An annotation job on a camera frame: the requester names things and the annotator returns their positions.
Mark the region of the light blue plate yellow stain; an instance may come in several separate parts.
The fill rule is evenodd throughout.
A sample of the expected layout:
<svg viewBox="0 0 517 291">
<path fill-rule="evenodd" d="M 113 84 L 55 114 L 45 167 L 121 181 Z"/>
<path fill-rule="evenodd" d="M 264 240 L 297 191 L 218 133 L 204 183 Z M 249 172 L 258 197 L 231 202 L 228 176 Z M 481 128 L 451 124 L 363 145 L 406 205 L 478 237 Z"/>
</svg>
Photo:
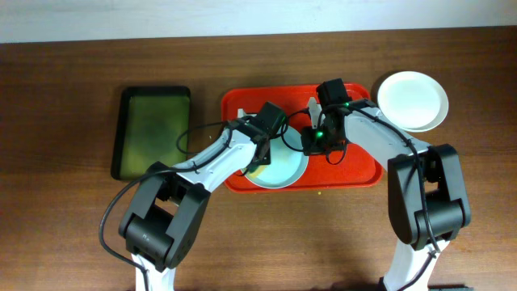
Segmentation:
<svg viewBox="0 0 517 291">
<path fill-rule="evenodd" d="M 270 140 L 270 163 L 245 174 L 251 183 L 266 189 L 286 188 L 305 173 L 309 157 L 290 149 L 285 141 L 292 148 L 301 148 L 301 134 L 289 126 L 282 137 Z"/>
</svg>

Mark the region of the yellow green sponge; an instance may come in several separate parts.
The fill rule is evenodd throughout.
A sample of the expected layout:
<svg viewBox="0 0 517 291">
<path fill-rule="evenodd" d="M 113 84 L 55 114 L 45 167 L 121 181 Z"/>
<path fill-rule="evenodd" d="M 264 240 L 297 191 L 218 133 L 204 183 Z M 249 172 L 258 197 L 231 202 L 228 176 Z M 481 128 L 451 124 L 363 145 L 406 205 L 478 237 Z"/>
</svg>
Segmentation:
<svg viewBox="0 0 517 291">
<path fill-rule="evenodd" d="M 259 164 L 250 164 L 250 165 L 246 168 L 246 173 L 254 173 L 254 172 L 255 172 L 255 171 L 257 171 L 259 168 L 260 168 L 260 165 L 259 165 Z"/>
</svg>

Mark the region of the light green plate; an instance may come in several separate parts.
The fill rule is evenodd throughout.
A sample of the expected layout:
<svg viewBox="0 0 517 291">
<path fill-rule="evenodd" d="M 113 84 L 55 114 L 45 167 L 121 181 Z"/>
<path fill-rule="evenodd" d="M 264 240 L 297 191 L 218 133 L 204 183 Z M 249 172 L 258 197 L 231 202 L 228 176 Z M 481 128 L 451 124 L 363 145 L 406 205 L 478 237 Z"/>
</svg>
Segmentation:
<svg viewBox="0 0 517 291">
<path fill-rule="evenodd" d="M 404 119 L 397 126 L 406 132 L 423 133 L 435 129 L 443 123 L 443 119 Z"/>
</svg>

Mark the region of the white plate with yellow stain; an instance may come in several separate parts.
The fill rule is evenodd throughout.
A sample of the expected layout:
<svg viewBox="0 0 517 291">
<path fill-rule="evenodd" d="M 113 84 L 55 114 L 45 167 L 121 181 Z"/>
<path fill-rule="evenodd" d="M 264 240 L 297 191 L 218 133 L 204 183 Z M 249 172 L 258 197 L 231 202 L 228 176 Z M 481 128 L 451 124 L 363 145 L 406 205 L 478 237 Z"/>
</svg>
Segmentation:
<svg viewBox="0 0 517 291">
<path fill-rule="evenodd" d="M 387 77 L 377 91 L 383 114 L 395 125 L 404 119 L 445 120 L 448 95 L 432 77 L 416 71 L 402 71 Z"/>
</svg>

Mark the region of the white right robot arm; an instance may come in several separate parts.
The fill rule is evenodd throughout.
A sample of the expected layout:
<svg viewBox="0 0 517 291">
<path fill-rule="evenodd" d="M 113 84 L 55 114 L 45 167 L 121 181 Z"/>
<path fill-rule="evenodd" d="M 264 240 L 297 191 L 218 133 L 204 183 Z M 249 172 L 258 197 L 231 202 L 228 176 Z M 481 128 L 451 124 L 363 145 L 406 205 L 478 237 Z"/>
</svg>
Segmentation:
<svg viewBox="0 0 517 291">
<path fill-rule="evenodd" d="M 471 221 L 460 160 L 449 144 L 430 145 L 389 121 L 369 99 L 353 100 L 342 79 L 316 88 L 306 155 L 329 155 L 353 144 L 388 174 L 388 212 L 397 245 L 379 290 L 427 290 L 438 258 Z"/>
</svg>

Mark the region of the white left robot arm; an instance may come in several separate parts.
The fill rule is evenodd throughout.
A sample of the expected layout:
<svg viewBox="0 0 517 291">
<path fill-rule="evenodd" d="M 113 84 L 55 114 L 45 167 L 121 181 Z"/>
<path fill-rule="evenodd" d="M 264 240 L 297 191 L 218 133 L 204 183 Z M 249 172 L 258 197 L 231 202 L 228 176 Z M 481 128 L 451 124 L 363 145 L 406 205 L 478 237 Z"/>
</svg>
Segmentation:
<svg viewBox="0 0 517 291">
<path fill-rule="evenodd" d="M 265 103 L 259 112 L 226 123 L 207 149 L 172 167 L 156 162 L 132 182 L 136 192 L 119 234 L 139 273 L 138 290 L 172 290 L 174 271 L 198 234 L 212 192 L 236 171 L 265 160 L 286 120 Z"/>
</svg>

